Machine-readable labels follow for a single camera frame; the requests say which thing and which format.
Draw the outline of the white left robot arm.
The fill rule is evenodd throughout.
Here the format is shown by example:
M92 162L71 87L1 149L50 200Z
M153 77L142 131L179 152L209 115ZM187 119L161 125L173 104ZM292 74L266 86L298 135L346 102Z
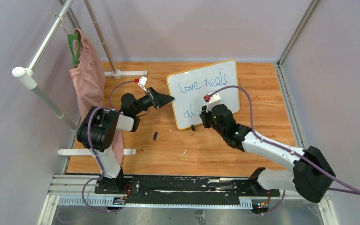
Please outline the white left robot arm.
M148 111L150 107L159 109L174 100L174 97L149 87L146 95L139 99L131 93L124 94L119 111L106 107L91 107L78 128L76 138L96 159L101 173L100 181L112 193L121 193L125 187L123 169L113 150L109 150L115 142L115 133L135 132L140 124L141 112Z

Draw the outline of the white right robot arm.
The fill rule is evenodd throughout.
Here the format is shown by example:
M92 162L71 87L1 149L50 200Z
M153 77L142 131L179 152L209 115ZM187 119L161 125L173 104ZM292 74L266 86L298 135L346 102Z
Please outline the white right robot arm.
M237 123L224 104L211 109L204 105L199 116L203 126L214 129L228 146L257 154L284 167L284 170L256 169L249 182L252 194L259 196L267 190L282 189L319 203L333 183L330 176L335 173L318 148L303 149L269 139Z

